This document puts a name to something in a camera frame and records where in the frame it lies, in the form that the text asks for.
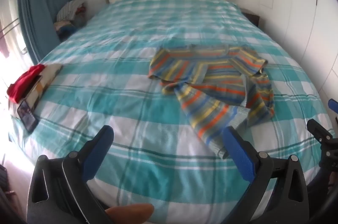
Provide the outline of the person's thumb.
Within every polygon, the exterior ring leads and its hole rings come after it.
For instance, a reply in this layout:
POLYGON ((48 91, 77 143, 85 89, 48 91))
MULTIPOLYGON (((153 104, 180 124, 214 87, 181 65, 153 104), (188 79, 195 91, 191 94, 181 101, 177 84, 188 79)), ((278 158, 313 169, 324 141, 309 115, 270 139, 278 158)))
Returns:
POLYGON ((128 206, 110 207, 105 210, 107 215, 117 224, 141 224, 148 221, 154 213, 154 206, 150 203, 139 203, 128 206))

